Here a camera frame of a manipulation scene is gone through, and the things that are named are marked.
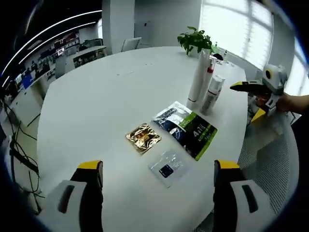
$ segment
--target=chair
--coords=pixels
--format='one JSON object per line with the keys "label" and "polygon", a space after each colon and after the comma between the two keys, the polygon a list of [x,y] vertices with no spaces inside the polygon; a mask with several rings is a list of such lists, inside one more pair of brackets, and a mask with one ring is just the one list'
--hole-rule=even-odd
{"label": "chair", "polygon": [[290,200],[298,183],[299,161],[294,133],[286,114],[265,119],[246,131],[239,166],[270,197],[278,214]]}
{"label": "chair", "polygon": [[139,45],[141,37],[125,39],[124,44],[122,45],[121,52],[130,51],[137,49]]}

